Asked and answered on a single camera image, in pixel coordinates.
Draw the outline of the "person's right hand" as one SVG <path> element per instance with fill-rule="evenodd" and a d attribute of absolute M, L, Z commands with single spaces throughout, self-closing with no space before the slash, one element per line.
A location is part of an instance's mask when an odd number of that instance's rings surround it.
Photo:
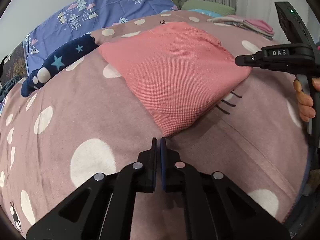
<path fill-rule="evenodd" d="M 296 91 L 299 116 L 304 122 L 309 122 L 316 116 L 316 110 L 313 108 L 313 99 L 303 92 L 302 84 L 298 79 L 294 80 L 293 87 Z"/>

